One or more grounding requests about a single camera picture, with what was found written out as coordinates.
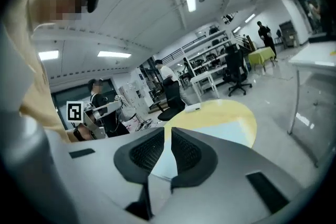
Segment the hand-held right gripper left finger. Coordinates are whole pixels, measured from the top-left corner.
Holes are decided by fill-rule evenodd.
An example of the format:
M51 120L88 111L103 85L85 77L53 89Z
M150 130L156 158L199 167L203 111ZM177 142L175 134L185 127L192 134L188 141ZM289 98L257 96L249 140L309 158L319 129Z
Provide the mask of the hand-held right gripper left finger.
M123 145L114 154L114 165L123 178L141 186L137 201L127 205L125 210L144 220L150 220L153 217L148 177L163 149L164 128L158 127L141 138Z

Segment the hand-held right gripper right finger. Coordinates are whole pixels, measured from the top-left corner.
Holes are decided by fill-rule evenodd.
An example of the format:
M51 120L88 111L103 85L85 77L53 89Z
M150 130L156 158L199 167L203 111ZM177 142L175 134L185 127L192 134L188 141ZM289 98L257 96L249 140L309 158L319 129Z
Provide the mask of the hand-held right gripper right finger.
M176 127L171 129L171 151L177 167L177 176L171 180L171 192L201 185L218 164L218 156L211 146Z

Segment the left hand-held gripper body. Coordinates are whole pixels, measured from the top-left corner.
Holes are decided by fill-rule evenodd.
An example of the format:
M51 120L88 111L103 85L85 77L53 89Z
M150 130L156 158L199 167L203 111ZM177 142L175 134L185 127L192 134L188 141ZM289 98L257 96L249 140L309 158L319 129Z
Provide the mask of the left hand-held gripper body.
M99 140L107 138L102 119L122 107L121 101L109 102L95 107L90 102L67 101L66 120L74 128L73 135L78 140Z

